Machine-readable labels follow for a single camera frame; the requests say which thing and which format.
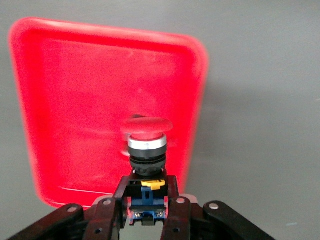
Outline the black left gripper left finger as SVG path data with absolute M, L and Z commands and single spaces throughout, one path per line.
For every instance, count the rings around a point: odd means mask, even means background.
M 30 226 L 15 233 L 10 240 L 118 240 L 127 217 L 124 196 L 129 176 L 122 177 L 112 196 L 97 199 L 85 210 L 76 203 L 66 204 Z

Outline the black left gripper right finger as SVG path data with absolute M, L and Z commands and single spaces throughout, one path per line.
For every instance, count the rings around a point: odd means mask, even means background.
M 200 206 L 179 194 L 177 178 L 167 176 L 168 217 L 162 240 L 272 240 L 224 202 L 213 200 Z

